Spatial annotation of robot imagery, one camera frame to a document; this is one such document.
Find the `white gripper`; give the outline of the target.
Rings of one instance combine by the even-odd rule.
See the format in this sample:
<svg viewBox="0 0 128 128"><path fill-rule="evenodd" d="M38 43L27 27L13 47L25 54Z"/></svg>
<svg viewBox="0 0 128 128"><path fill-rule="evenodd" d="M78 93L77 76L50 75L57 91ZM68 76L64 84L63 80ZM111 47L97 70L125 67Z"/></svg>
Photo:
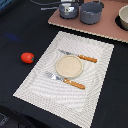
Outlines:
<svg viewBox="0 0 128 128"><path fill-rule="evenodd" d="M61 3L77 3L79 4L79 0L60 0Z"/></svg>

